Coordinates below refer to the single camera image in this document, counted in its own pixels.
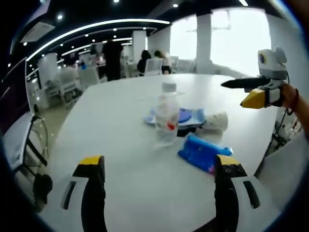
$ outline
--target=blue packaging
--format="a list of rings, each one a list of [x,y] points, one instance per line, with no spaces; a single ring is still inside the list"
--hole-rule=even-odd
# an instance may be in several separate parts
[[[211,174],[214,171],[214,158],[219,154],[231,156],[232,151],[228,147],[216,146],[192,134],[188,135],[184,142],[183,150],[178,152],[188,163]]]

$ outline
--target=plastic water bottle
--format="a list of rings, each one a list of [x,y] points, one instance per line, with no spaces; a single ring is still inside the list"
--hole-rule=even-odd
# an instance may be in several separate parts
[[[155,110],[157,146],[171,145],[177,136],[180,104],[176,88],[176,83],[162,83],[162,94]]]

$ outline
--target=human hand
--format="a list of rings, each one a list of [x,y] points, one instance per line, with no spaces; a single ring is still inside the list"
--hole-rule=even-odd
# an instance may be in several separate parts
[[[291,108],[293,100],[296,96],[296,89],[290,84],[283,83],[281,94],[284,96],[282,106],[285,108]]]

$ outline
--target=paper cup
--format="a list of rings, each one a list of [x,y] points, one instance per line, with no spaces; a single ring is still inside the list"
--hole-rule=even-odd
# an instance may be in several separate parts
[[[228,125],[227,113],[225,111],[205,116],[206,123],[203,125],[204,129],[207,130],[220,130],[225,131]]]

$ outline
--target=bottle cap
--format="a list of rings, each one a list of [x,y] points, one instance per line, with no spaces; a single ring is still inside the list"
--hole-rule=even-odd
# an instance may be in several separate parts
[[[176,92],[177,84],[173,82],[163,82],[162,83],[162,91],[164,93],[172,93]]]

